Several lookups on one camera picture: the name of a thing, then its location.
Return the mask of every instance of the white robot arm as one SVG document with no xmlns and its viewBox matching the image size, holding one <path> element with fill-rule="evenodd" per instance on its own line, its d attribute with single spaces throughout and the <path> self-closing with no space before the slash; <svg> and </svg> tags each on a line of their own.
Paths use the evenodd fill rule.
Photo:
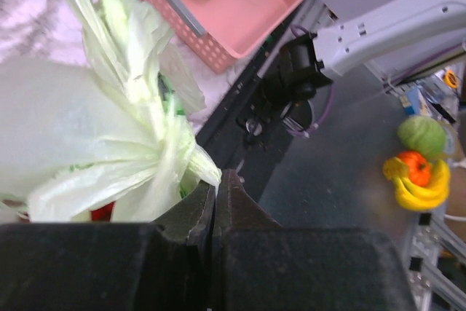
<svg viewBox="0 0 466 311">
<path fill-rule="evenodd" d="M 394 0 L 313 39 L 320 73 L 330 79 L 420 40 L 466 27 L 466 0 Z"/>
</svg>

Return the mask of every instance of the white plastic bag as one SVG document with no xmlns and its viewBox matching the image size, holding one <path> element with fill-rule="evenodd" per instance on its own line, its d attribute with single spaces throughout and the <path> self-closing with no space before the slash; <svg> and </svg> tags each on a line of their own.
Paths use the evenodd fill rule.
<svg viewBox="0 0 466 311">
<path fill-rule="evenodd" d="M 0 65 L 0 77 L 2 199 L 25 202 L 60 173 L 138 160 L 153 148 L 150 131 L 127 112 L 132 106 L 109 99 L 88 68 L 14 58 Z"/>
<path fill-rule="evenodd" d="M 3 67 L 2 198 L 26 201 L 31 221 L 70 221 L 110 202 L 113 221 L 150 221 L 199 180 L 218 186 L 220 170 L 176 111 L 178 99 L 198 111 L 203 97 L 160 14 L 137 0 L 68 3 L 92 70 L 20 59 Z M 165 100 L 159 73 L 176 97 Z"/>
</svg>

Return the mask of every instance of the yellow banana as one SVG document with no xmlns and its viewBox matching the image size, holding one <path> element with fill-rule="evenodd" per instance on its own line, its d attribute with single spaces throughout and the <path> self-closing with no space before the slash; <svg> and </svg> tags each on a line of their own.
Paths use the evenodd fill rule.
<svg viewBox="0 0 466 311">
<path fill-rule="evenodd" d="M 392 180 L 397 177 L 407 177 L 409 176 L 409 168 L 406 163 L 404 163 L 398 157 L 392 157 L 389 160 L 386 160 L 383 167 L 383 172 L 387 180 Z"/>
<path fill-rule="evenodd" d="M 426 211 L 438 207 L 449 196 L 449 187 L 446 186 L 437 197 L 426 200 L 413 195 L 404 185 L 401 178 L 394 178 L 395 199 L 403 208 L 413 211 Z"/>
<path fill-rule="evenodd" d="M 439 160 L 433 166 L 431 173 L 429 184 L 426 186 L 415 185 L 407 177 L 401 177 L 400 179 L 406 189 L 415 197 L 423 200 L 434 200 L 449 187 L 450 169 L 443 160 Z"/>
</svg>

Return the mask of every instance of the green fruit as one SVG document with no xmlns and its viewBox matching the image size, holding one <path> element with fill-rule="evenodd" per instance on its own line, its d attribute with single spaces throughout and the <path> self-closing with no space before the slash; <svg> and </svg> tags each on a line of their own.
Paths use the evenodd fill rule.
<svg viewBox="0 0 466 311">
<path fill-rule="evenodd" d="M 407 149 L 417 151 L 429 160 L 442 153 L 446 143 L 442 126 L 424 116 L 413 116 L 401 123 L 398 137 Z"/>
</svg>

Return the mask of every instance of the pink plastic basket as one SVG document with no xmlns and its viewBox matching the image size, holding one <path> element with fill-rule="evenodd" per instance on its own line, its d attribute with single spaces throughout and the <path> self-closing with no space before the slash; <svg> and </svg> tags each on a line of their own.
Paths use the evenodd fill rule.
<svg viewBox="0 0 466 311">
<path fill-rule="evenodd" d="M 254 51 L 303 0 L 145 0 L 217 74 Z"/>
</svg>

